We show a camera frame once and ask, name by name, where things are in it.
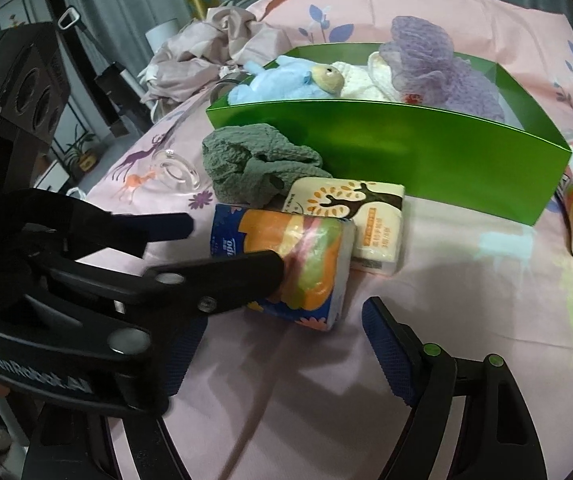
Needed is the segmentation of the blue orange tissue pack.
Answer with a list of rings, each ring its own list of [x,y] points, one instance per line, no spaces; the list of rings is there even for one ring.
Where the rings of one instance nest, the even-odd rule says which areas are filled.
[[[356,233],[356,226],[346,219],[219,204],[210,253],[276,252],[284,262],[280,287],[247,307],[328,332],[343,310]]]

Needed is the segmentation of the green knitted cloth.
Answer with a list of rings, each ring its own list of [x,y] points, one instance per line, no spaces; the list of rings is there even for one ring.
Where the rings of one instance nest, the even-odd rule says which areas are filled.
[[[268,205],[300,178],[328,178],[321,155],[268,124],[222,127],[202,141],[203,166],[222,203]]]

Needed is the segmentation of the cream tree tissue pack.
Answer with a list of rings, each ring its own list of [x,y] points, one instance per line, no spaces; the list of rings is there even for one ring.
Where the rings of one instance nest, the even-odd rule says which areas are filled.
[[[293,183],[282,210],[351,221],[356,226],[351,266],[390,276],[398,268],[404,198],[400,184],[307,177]]]

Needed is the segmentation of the blue plush toy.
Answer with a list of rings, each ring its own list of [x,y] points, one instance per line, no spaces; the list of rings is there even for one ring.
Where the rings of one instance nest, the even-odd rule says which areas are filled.
[[[228,104],[335,99],[344,88],[345,78],[335,66],[287,55],[280,55],[276,63],[272,68],[245,63],[245,70],[254,78],[249,84],[237,84],[228,93]]]

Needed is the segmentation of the cream fluffy towel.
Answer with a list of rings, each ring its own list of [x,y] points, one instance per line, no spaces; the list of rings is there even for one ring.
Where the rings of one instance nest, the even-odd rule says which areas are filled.
[[[401,93],[391,83],[393,74],[379,52],[372,52],[365,65],[337,61],[332,64],[344,77],[339,96],[347,100],[401,102]]]

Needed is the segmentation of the purple mesh bath sponge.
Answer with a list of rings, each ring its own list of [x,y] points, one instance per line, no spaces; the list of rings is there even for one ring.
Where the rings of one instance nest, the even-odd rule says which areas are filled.
[[[401,93],[421,93],[422,105],[503,122],[499,91],[483,73],[454,53],[443,27],[424,18],[398,15],[391,40],[379,47],[389,64],[391,83]]]

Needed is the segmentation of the red white sock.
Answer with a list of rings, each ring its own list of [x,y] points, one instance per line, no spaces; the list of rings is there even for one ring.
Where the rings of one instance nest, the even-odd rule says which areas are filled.
[[[424,103],[424,96],[421,93],[405,92],[402,96],[402,102],[411,105],[422,105]]]

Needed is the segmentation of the clear glass jar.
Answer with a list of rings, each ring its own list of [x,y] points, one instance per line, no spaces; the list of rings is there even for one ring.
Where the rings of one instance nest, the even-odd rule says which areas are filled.
[[[190,195],[198,192],[206,182],[201,170],[192,159],[187,148],[183,148],[178,139],[182,125],[203,105],[209,106],[226,96],[232,88],[240,84],[248,74],[245,70],[233,70],[224,78],[209,84],[190,105],[181,113],[175,114],[177,120],[167,130],[160,148],[152,157],[152,169],[157,180],[172,193]]]

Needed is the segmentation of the potted plant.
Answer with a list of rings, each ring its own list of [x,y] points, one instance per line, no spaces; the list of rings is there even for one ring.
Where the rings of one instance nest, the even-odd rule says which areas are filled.
[[[88,174],[98,163],[99,156],[96,154],[98,136],[91,131],[82,132],[75,127],[74,140],[67,145],[64,153],[65,167],[71,172]]]

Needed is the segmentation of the black stand with pole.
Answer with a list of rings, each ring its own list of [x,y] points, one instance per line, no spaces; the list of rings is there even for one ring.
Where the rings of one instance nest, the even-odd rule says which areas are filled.
[[[139,81],[126,66],[114,60],[99,40],[96,39],[82,21],[81,15],[74,6],[68,6],[56,22],[61,32],[76,28],[100,53],[108,66],[96,76],[96,83],[117,107],[117,112],[126,116],[141,134],[152,127],[149,107],[141,102],[144,90]]]

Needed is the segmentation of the white cylinder lamp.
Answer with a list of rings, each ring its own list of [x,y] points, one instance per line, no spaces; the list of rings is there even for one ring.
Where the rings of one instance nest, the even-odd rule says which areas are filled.
[[[145,32],[145,38],[153,54],[156,54],[163,44],[180,32],[180,24],[176,18],[160,23]]]

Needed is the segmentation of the crumpled beige cloth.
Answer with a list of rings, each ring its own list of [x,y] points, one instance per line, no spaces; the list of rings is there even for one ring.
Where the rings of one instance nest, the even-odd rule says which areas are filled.
[[[143,103],[179,105],[229,70],[265,65],[291,50],[286,32],[245,9],[219,6],[169,37],[139,74]]]

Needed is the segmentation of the green cardboard box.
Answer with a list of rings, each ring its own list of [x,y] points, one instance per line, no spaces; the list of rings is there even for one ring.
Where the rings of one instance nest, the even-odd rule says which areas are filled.
[[[538,102],[499,64],[471,56],[499,89],[505,122],[420,105],[313,100],[229,105],[216,128],[264,122],[317,151],[338,179],[397,183],[408,194],[531,226],[554,195],[571,148]]]

